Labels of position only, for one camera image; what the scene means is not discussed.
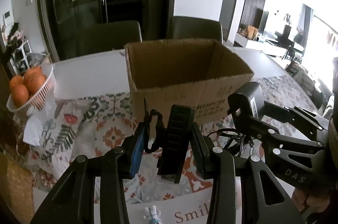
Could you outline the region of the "person's right hand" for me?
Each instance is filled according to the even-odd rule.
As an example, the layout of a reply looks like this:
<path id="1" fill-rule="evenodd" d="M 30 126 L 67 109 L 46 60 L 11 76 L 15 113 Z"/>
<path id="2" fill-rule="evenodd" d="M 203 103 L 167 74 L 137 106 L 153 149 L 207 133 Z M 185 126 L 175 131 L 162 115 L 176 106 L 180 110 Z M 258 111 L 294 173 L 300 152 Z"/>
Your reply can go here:
<path id="1" fill-rule="evenodd" d="M 337 208 L 337 185 L 329 191 L 320 195 L 306 193 L 299 189 L 294 189 L 292 194 L 292 201 L 299 212 L 303 211 L 305 207 L 314 208 L 316 213 L 323 213 L 326 209 Z"/>

